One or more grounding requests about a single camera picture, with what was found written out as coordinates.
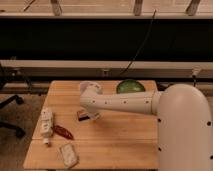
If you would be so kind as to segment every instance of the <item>red object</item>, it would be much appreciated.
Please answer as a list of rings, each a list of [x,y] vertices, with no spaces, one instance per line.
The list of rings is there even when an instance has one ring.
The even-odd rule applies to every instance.
[[[70,140],[74,140],[73,135],[65,128],[59,126],[59,125],[54,125],[53,130],[56,134]]]

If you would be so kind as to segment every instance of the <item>black cable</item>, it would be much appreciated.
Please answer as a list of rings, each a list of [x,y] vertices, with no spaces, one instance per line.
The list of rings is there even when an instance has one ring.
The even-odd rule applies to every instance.
[[[196,75],[193,75],[192,79],[193,79],[193,86],[196,87],[196,85],[197,85],[197,77],[196,77]]]
[[[3,77],[3,79],[4,79],[4,82],[6,83],[8,80],[7,80],[7,76],[6,76],[6,74],[5,74],[5,70],[4,70],[4,68],[3,68],[2,64],[1,64],[1,62],[0,62],[0,70],[1,70],[2,77]]]
[[[132,58],[132,60],[130,61],[130,63],[128,64],[128,66],[120,73],[117,75],[117,77],[122,76],[126,71],[128,71],[128,69],[131,67],[131,65],[133,64],[133,62],[136,60],[136,58],[138,57],[138,55],[140,54],[140,52],[143,50],[143,48],[146,45],[147,40],[149,39],[150,33],[152,31],[152,26],[153,26],[153,21],[155,19],[155,15],[156,15],[156,10],[154,11],[153,15],[152,15],[152,19],[151,22],[149,24],[149,28],[147,30],[147,33],[145,35],[144,41],[142,42],[142,44],[140,45],[140,47],[138,48],[138,50],[136,51],[135,56]]]

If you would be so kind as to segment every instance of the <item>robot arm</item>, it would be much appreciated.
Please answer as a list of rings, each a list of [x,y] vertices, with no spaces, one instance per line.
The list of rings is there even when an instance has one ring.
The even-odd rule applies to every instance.
[[[161,92],[139,92],[103,95],[96,82],[82,82],[80,104],[87,109],[90,118],[95,118],[100,109],[156,114]]]
[[[212,171],[212,114],[205,96],[179,84],[160,92],[103,95],[101,86],[82,82],[81,106],[90,118],[99,109],[157,114],[159,171]]]

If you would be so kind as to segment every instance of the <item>floor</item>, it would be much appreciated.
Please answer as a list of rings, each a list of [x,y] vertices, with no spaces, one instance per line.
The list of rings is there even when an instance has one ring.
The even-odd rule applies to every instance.
[[[3,100],[10,95],[0,95]],[[38,120],[45,95],[20,95],[25,103],[17,105],[15,102],[1,109],[0,120],[13,123],[26,131],[26,136],[17,139],[14,131],[0,128],[0,170],[23,171],[23,162],[30,144],[30,140]],[[213,111],[213,96],[207,97]]]

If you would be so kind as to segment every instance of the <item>black panel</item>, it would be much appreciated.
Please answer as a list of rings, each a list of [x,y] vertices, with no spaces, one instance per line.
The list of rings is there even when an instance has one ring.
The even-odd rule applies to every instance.
[[[0,58],[130,60],[150,20],[0,19]],[[137,60],[213,61],[213,20],[155,20]]]

